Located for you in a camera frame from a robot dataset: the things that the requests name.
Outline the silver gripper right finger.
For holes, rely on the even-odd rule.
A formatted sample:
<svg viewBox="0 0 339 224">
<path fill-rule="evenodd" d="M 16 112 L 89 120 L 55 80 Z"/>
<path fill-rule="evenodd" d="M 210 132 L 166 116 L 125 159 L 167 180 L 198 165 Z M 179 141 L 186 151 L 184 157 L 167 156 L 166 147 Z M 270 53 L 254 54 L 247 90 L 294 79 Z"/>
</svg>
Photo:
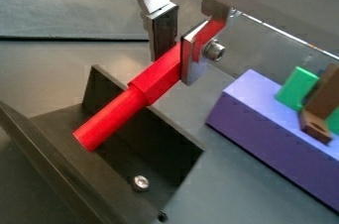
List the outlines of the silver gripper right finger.
<svg viewBox="0 0 339 224">
<path fill-rule="evenodd" d="M 228 20 L 239 15 L 236 9 L 216 0 L 203 0 L 202 13 L 208 20 L 182 36 L 180 72 L 186 85 L 192 85 L 204 74 L 210 60 L 222 59 L 226 48 L 218 41 L 218 34 L 227 27 Z"/>
</svg>

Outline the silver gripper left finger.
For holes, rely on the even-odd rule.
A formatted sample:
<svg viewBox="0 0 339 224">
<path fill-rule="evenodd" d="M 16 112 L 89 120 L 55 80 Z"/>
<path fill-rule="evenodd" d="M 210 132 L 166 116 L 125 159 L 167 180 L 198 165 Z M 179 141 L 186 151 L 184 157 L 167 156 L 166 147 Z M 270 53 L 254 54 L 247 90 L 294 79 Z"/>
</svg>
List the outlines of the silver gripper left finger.
<svg viewBox="0 0 339 224">
<path fill-rule="evenodd" d="M 171 0 L 136 1 L 148 33 L 151 60 L 158 61 L 176 45 L 179 6 Z"/>
</svg>

